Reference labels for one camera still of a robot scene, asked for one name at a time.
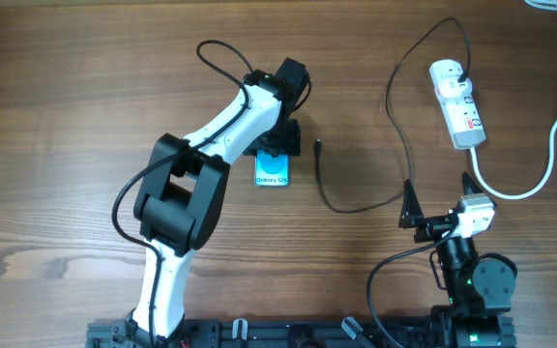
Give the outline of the blue screen Galaxy smartphone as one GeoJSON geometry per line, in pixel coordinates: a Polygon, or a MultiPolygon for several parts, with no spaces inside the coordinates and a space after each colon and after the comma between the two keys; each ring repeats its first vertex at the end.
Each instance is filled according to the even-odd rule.
{"type": "Polygon", "coordinates": [[[255,156],[255,184],[259,187],[287,187],[289,185],[289,156],[273,157],[258,150],[255,156]]]}

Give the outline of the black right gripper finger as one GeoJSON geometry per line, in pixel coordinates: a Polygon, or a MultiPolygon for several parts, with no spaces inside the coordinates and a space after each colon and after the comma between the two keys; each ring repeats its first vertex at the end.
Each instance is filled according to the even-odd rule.
{"type": "Polygon", "coordinates": [[[424,213],[410,179],[403,184],[403,203],[398,226],[400,228],[416,228],[425,224],[424,213]]]}
{"type": "Polygon", "coordinates": [[[483,192],[483,190],[467,172],[463,172],[461,174],[461,182],[464,195],[479,194],[483,192]]]}

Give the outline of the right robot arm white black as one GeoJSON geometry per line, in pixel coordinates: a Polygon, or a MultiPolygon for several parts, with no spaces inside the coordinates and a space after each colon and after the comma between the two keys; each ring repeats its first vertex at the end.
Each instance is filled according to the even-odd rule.
{"type": "Polygon", "coordinates": [[[431,347],[517,345],[511,310],[518,269],[499,253],[480,254],[474,237],[490,228],[496,203],[464,173],[463,194],[443,216],[426,217],[415,189],[407,180],[398,226],[415,230],[416,243],[434,244],[429,263],[437,286],[449,299],[431,309],[426,329],[431,347]]]}

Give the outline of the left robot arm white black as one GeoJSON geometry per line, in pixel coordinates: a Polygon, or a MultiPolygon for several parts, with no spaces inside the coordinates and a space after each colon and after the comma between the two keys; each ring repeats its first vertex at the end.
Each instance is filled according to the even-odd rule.
{"type": "Polygon", "coordinates": [[[285,59],[278,71],[255,70],[240,80],[234,101],[203,128],[155,144],[133,205],[145,243],[141,298],[126,320],[137,347],[170,347],[185,318],[191,260],[214,232],[231,165],[240,156],[281,160],[301,152],[291,119],[310,83],[306,66],[285,59]]]}

